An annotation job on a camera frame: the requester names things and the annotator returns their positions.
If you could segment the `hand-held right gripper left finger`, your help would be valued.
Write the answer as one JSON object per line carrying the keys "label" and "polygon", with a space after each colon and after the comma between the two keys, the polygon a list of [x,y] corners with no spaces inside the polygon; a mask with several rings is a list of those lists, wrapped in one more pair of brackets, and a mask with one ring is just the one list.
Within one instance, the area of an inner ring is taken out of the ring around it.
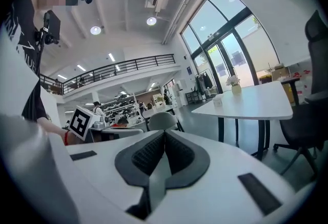
{"label": "hand-held right gripper left finger", "polygon": [[115,157],[116,170],[123,180],[130,186],[143,189],[139,202],[126,210],[139,219],[146,219],[151,213],[150,176],[164,151],[164,131],[151,131],[149,136],[121,150]]}

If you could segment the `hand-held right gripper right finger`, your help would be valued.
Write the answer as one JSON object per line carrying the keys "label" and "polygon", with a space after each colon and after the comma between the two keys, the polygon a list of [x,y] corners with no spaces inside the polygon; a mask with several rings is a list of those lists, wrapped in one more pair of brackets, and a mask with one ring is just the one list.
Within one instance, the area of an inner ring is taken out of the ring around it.
{"label": "hand-held right gripper right finger", "polygon": [[165,153],[171,176],[165,180],[165,189],[188,188],[198,182],[210,166],[210,156],[201,146],[178,135],[165,131]]}

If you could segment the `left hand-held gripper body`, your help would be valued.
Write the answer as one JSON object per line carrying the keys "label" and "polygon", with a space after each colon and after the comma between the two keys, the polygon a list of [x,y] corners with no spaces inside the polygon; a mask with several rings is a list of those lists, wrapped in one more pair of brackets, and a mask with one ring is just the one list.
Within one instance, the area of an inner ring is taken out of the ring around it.
{"label": "left hand-held gripper body", "polygon": [[101,142],[142,134],[142,129],[107,127],[105,118],[76,106],[68,129],[83,142]]}

